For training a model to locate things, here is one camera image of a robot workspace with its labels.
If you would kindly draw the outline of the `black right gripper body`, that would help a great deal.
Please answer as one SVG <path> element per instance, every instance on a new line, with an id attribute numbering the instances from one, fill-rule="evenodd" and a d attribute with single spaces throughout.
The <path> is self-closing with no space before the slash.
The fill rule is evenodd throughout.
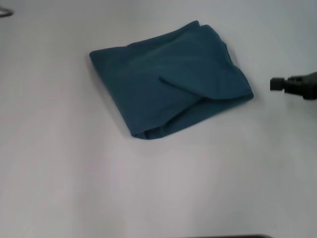
<path id="1" fill-rule="evenodd" d="M 284 82 L 284 93 L 302 96 L 305 100 L 316 100 L 317 73 L 289 77 Z"/>

